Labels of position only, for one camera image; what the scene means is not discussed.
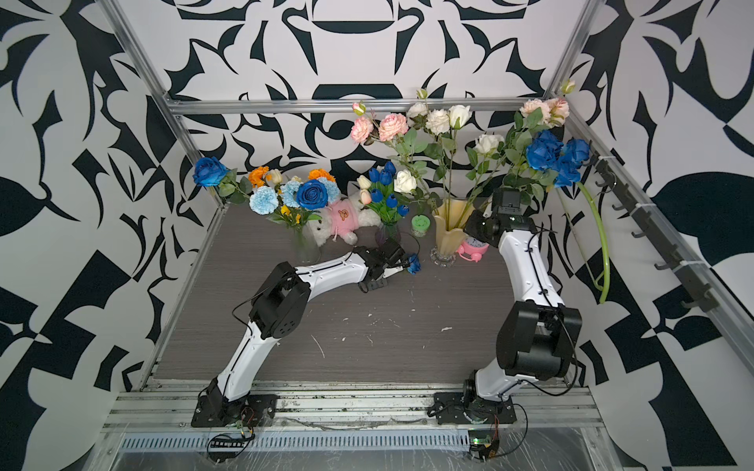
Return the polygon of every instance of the light blue carnation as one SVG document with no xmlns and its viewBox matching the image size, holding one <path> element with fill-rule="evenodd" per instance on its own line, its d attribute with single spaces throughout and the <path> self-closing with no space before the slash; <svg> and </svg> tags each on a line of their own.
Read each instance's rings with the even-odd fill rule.
<svg viewBox="0 0 754 471">
<path fill-rule="evenodd" d="M 249 207 L 253 212 L 259 214 L 272 214 L 277 205 L 277 194 L 275 194 L 275 190 L 268 186 L 257 188 L 249 199 Z"/>
<path fill-rule="evenodd" d="M 301 205 L 296 201 L 296 192 L 301 188 L 301 182 L 291 180 L 280 187 L 283 196 L 283 204 L 289 208 L 298 208 Z"/>
<path fill-rule="evenodd" d="M 338 188 L 338 184 L 331 182 L 327 178 L 321 176 L 317 179 L 320 183 L 325 185 L 325 188 L 327 188 L 327 202 L 328 203 L 335 203 L 336 201 L 340 201 L 340 188 Z"/>
</svg>

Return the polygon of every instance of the dark wooden table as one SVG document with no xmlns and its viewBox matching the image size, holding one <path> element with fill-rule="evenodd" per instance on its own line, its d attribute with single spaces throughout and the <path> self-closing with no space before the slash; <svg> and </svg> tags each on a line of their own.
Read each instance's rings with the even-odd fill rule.
<svg viewBox="0 0 754 471">
<path fill-rule="evenodd" d="M 408 231 L 409 218 L 400 226 Z M 461 382 L 486 366 L 513 305 L 505 263 L 492 248 L 479 263 L 459 259 L 450 268 L 436 266 L 429 259 L 432 226 L 419 239 L 420 273 L 396 274 L 389 286 L 367 294 L 354 284 L 317 296 L 300 326 L 273 348 L 257 379 Z M 359 244 L 375 246 L 374 231 L 359 229 Z M 415 241 L 403 236 L 403 244 Z M 321 261 L 350 247 L 330 240 Z M 244 333 L 230 310 L 289 255 L 284 226 L 248 206 L 230 208 L 155 376 L 209 380 L 222 371 Z M 244 318 L 248 311 L 237 313 Z"/>
</svg>

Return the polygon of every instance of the white teddy bear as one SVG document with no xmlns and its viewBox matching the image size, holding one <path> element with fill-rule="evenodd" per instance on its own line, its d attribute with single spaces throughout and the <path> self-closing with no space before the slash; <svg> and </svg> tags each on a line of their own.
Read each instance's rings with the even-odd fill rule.
<svg viewBox="0 0 754 471">
<path fill-rule="evenodd" d="M 314 234 L 318 246 L 324 245 L 331 235 L 334 236 L 333 240 L 337 240 L 340 236 L 346 243 L 356 245 L 359 240 L 354 233 L 356 229 L 379 225 L 380 222 L 377 213 L 364 207 L 358 193 L 352 194 L 348 199 L 325 206 L 320 210 L 320 216 L 322 219 L 306 223 Z"/>
</svg>

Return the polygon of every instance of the green stem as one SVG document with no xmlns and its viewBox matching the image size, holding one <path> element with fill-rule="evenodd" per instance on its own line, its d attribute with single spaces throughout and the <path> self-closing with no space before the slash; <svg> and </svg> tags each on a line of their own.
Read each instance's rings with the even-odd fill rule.
<svg viewBox="0 0 754 471">
<path fill-rule="evenodd" d="M 605 227 L 602 225 L 602 218 L 599 217 L 599 210 L 597 210 L 597 205 L 594 203 L 594 198 L 592 198 L 592 195 L 584 184 L 578 182 L 576 185 L 581 189 L 581 192 L 584 193 L 584 197 L 589 203 L 589 208 L 592 209 L 592 215 L 594 216 L 594 221 L 597 223 L 597 229 L 599 230 L 599 242 L 602 244 L 602 269 L 605 274 L 602 282 L 602 294 L 599 297 L 599 303 L 604 304 L 608 297 L 608 290 L 610 290 L 610 253 L 608 251 L 608 238 L 605 235 Z"/>
</svg>

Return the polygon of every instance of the white rose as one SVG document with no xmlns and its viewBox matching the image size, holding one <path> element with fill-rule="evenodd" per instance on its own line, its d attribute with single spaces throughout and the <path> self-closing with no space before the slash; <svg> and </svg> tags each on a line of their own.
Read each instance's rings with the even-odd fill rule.
<svg viewBox="0 0 754 471">
<path fill-rule="evenodd" d="M 359 184 L 359 188 L 361 188 L 362 190 L 368 190 L 372 187 L 372 182 L 364 175 L 360 175 L 359 178 L 356 179 L 356 181 Z"/>
<path fill-rule="evenodd" d="M 498 144 L 505 138 L 499 134 L 482 134 L 477 137 L 477 145 L 474 146 L 474 150 L 477 154 L 491 154 L 498 150 Z"/>
<path fill-rule="evenodd" d="M 447 133 L 450 130 L 448 112 L 444 109 L 436 109 L 427 116 L 427 129 L 433 134 Z"/>
<path fill-rule="evenodd" d="M 408 170 L 401 170 L 395 176 L 395 185 L 393 188 L 399 193 L 411 193 L 416 189 L 416 179 Z"/>
<path fill-rule="evenodd" d="M 461 129 L 471 119 L 471 107 L 455 105 L 450 107 L 450 125 L 453 129 Z"/>
<path fill-rule="evenodd" d="M 426 116 L 429 113 L 429 110 L 427 109 L 427 105 L 423 102 L 417 102 L 411 105 L 411 108 L 409 108 L 409 112 L 406 113 L 406 116 L 409 118 L 416 118 L 417 116 Z"/>
</svg>

